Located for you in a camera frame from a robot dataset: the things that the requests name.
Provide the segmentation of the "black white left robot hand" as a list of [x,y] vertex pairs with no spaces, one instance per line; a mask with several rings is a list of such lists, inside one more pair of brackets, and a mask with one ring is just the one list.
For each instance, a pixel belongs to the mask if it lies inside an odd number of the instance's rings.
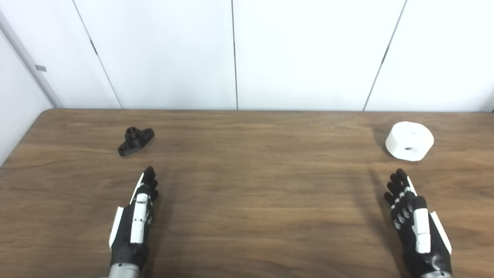
[[129,204],[118,207],[110,232],[110,278],[137,278],[149,255],[147,238],[159,195],[152,166],[141,174]]

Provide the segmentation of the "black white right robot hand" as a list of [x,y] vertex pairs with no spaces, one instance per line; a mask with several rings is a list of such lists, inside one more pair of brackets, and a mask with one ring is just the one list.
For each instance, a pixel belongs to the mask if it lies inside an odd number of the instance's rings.
[[384,198],[402,248],[406,269],[415,278],[451,278],[452,246],[435,211],[418,195],[401,168],[390,175]]

